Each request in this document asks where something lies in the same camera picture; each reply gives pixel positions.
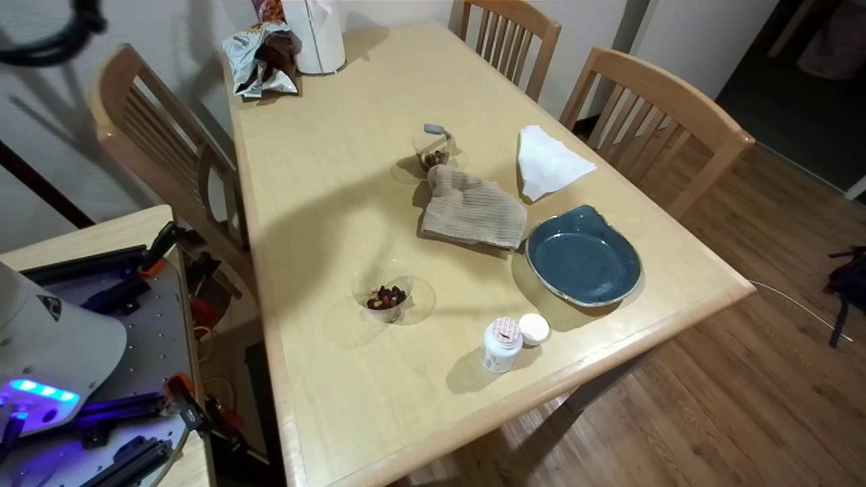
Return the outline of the white bottle cap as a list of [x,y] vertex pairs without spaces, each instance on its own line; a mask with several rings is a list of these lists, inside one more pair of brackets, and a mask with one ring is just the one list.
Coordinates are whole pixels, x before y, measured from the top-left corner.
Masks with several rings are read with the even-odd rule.
[[531,348],[531,346],[539,346],[549,339],[551,329],[547,320],[537,314],[537,312],[528,312],[519,318],[518,326],[522,333],[523,346]]

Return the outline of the wooden chair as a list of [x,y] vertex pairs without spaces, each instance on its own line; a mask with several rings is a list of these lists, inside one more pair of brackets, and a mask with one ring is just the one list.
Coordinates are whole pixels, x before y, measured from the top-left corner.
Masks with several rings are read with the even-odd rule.
[[672,218],[686,216],[754,147],[753,136],[686,80],[605,47],[591,49],[560,123],[575,129],[591,87],[605,80],[613,89],[587,143],[632,184],[652,191],[687,143],[696,141],[710,151],[709,161],[665,207]]
[[142,180],[258,296],[237,170],[145,59],[120,44],[95,75],[100,145]]
[[538,102],[562,24],[529,0],[453,0],[452,21],[461,41],[468,39],[474,9],[480,12],[474,50],[517,87],[522,85],[532,44],[538,41],[538,51],[524,87],[525,94]]

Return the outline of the white paper towel roll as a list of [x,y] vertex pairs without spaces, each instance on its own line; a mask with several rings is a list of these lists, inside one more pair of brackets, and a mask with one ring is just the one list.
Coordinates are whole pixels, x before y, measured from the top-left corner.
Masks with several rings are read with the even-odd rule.
[[300,73],[336,74],[346,53],[336,0],[281,0],[288,27],[299,41],[295,61]]

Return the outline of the white pill bottle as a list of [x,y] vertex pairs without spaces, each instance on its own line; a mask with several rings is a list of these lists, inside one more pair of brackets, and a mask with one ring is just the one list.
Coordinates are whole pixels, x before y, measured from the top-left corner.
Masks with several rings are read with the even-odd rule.
[[522,347],[519,323],[511,317],[498,317],[484,331],[482,366],[490,373],[507,373]]

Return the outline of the clear cup with grey scoop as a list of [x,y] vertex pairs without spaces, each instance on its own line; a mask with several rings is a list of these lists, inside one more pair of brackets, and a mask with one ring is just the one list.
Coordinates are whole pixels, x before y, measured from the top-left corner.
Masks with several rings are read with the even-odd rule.
[[412,139],[415,157],[424,173],[434,166],[448,164],[454,151],[452,134],[441,124],[424,123]]

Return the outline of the silver snack bag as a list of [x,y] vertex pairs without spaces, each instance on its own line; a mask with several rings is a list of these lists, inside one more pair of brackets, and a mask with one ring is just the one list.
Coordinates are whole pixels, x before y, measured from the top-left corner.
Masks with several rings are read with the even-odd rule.
[[230,93],[259,99],[266,92],[300,95],[295,37],[285,22],[260,22],[222,42]]

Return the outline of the beige ribbed towel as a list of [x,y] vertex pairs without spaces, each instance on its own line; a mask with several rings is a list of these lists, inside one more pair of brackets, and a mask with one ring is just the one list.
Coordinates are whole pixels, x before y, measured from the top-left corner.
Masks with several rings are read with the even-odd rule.
[[427,173],[431,189],[421,219],[421,234],[454,243],[486,244],[513,252],[520,247],[528,213],[498,184],[446,164]]

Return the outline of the white paper napkin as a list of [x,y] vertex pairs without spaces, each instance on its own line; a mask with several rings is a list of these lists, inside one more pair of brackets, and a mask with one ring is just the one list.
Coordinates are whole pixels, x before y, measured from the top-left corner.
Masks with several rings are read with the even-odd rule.
[[597,169],[537,124],[523,127],[518,135],[518,166],[522,195],[535,202],[559,191]]

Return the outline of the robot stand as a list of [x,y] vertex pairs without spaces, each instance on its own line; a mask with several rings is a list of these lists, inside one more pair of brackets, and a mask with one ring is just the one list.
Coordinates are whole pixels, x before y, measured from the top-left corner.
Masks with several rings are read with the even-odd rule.
[[[40,243],[0,254],[0,262],[17,271],[148,246],[175,216],[169,206],[155,206],[59,235]],[[126,330],[126,348],[92,401],[130,398],[163,388],[171,374],[198,379],[198,352],[189,324],[186,282],[180,252],[171,248],[167,262],[140,307],[118,320]],[[136,435],[170,441],[173,452],[164,465],[145,476],[140,487],[216,487],[210,444],[190,432],[177,414],[116,428],[105,446],[84,450],[71,437],[50,440],[46,446],[27,446],[0,468],[0,487],[77,487],[108,468],[121,444]]]

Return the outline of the black and orange clamp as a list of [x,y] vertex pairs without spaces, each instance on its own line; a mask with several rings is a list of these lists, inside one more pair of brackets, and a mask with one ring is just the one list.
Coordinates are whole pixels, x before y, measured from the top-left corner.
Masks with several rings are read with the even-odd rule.
[[210,253],[201,252],[204,240],[197,231],[169,221],[158,232],[151,246],[124,269],[126,273],[120,283],[87,298],[83,308],[101,315],[124,317],[138,311],[141,308],[139,297],[151,290],[149,281],[154,281],[162,272],[165,256],[175,246],[191,258],[191,263],[183,268],[183,276],[186,283],[191,285],[192,295],[195,295],[208,279],[208,272],[213,271],[213,259]]
[[233,453],[248,449],[250,445],[242,434],[235,414],[214,396],[207,395],[204,403],[200,403],[193,383],[186,374],[173,374],[165,379],[163,388],[179,411],[187,429],[203,439],[218,438]]

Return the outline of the clear plastic cup with snacks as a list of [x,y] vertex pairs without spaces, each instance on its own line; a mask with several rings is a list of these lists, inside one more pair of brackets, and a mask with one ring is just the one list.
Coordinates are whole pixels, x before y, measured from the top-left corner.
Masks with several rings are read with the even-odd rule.
[[368,323],[399,323],[411,302],[414,277],[401,262],[386,260],[359,269],[352,276],[350,292]]

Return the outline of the blue ceramic plate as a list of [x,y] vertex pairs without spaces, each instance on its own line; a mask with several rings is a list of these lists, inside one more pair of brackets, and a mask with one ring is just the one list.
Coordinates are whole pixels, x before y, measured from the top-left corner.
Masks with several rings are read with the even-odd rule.
[[526,238],[525,256],[551,293],[581,307],[621,302],[643,274],[631,242],[592,206],[538,223]]

